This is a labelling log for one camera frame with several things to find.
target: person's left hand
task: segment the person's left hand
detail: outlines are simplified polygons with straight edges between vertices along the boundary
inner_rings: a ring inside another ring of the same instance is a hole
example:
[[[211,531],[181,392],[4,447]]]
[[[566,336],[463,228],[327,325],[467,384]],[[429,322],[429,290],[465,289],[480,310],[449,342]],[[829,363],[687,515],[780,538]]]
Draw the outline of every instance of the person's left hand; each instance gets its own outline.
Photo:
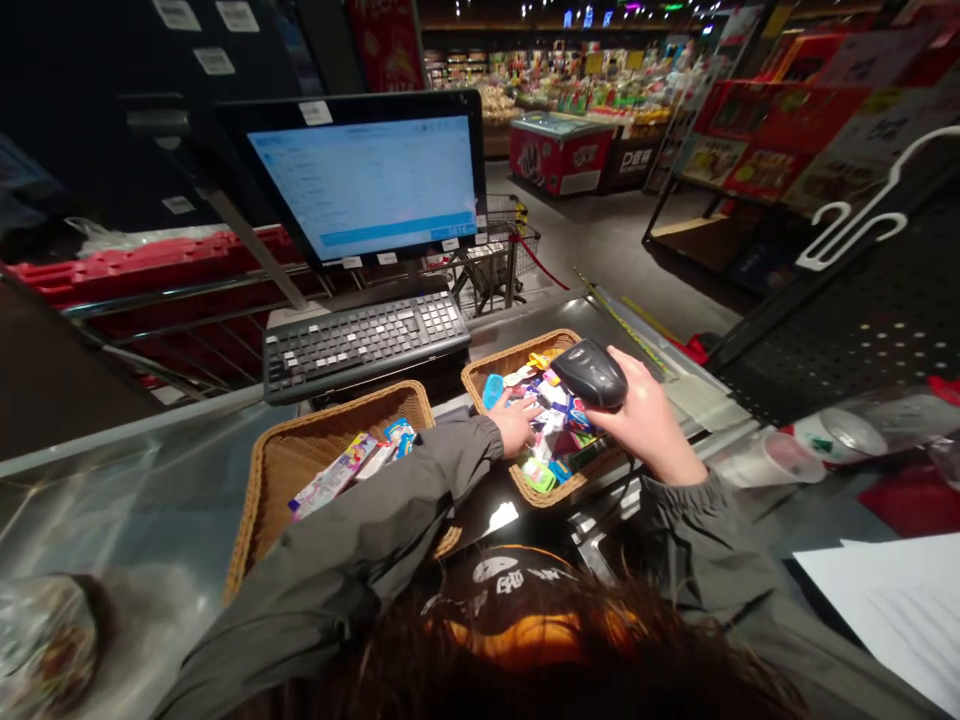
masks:
[[[523,398],[507,407],[507,400],[510,399],[510,391],[505,390],[497,404],[487,413],[487,417],[493,420],[497,429],[500,431],[500,438],[503,440],[503,456],[505,458],[514,458],[526,445],[533,445],[535,437],[530,421],[543,412],[538,407],[530,407],[536,402],[536,398]]]

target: keyboard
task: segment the keyboard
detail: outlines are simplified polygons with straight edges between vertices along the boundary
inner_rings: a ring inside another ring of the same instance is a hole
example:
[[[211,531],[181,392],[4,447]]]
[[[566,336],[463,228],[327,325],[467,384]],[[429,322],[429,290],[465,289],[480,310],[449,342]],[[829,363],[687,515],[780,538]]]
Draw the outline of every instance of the keyboard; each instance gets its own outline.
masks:
[[[438,292],[267,330],[264,400],[299,402],[470,344],[460,309]]]

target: gray jacket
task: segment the gray jacket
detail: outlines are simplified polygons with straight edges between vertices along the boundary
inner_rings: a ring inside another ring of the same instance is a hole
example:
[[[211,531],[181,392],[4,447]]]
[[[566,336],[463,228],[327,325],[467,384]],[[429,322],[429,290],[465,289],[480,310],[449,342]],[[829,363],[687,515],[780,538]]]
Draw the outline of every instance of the gray jacket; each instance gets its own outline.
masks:
[[[291,525],[197,643],[154,717],[220,718],[297,678],[316,678],[408,585],[444,517],[503,456],[488,418],[443,424],[374,478]],[[804,696],[812,717],[941,717],[876,660],[791,600],[716,478],[645,479],[636,521],[648,569],[691,620],[712,615]]]

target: supermarket aisle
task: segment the supermarket aisle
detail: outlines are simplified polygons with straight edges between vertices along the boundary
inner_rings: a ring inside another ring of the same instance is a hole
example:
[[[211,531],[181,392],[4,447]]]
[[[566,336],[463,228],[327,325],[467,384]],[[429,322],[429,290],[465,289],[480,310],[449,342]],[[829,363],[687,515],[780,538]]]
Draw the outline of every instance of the supermarket aisle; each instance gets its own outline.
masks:
[[[530,210],[530,224],[543,235],[540,261],[566,284],[578,282],[571,269],[576,266],[615,296],[630,297],[683,340],[697,332],[726,333],[756,303],[695,263],[640,243],[656,198],[628,192],[548,204],[512,182],[509,172],[506,162],[487,163],[487,192],[521,198]],[[706,202],[707,196],[699,193],[673,198],[659,222],[689,220]],[[533,282],[523,280],[528,288],[551,284],[539,272]]]

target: black pegboard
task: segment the black pegboard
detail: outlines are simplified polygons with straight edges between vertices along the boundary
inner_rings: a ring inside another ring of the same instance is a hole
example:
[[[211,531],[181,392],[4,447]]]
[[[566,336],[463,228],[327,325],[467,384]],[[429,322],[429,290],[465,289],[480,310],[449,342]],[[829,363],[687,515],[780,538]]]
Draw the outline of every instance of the black pegboard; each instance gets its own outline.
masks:
[[[745,409],[782,426],[927,375],[960,377],[960,183],[716,370]]]

